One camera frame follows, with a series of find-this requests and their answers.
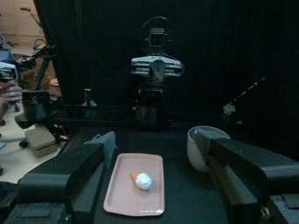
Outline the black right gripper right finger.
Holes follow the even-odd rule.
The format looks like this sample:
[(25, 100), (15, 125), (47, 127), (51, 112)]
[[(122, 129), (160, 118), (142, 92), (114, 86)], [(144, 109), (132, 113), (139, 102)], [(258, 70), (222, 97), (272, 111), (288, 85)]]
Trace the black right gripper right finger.
[(195, 143), (228, 224), (299, 224), (299, 162), (206, 129)]

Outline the person's hand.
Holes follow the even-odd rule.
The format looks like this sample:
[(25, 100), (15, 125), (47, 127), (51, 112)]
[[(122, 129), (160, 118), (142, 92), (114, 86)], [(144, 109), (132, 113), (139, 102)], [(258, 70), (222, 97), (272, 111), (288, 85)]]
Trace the person's hand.
[(0, 86), (0, 102), (19, 102), (23, 99), (23, 89), (15, 80), (9, 80), (4, 87)]

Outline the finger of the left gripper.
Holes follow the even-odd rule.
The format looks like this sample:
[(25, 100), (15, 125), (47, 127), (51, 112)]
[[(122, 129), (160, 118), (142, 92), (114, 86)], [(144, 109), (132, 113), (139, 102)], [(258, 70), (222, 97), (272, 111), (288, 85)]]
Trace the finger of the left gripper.
[(158, 62), (154, 61), (150, 63), (150, 75), (148, 75), (148, 79), (150, 79), (150, 82), (151, 84), (156, 84), (158, 83)]
[(158, 83), (162, 84), (164, 81), (164, 62), (158, 60)]

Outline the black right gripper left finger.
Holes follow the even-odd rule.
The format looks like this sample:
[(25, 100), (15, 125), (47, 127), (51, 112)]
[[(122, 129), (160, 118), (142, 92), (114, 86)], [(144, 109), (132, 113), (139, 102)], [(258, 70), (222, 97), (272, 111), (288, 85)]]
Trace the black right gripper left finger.
[(110, 131), (24, 175), (16, 224), (92, 224), (102, 175), (115, 149), (116, 133)]

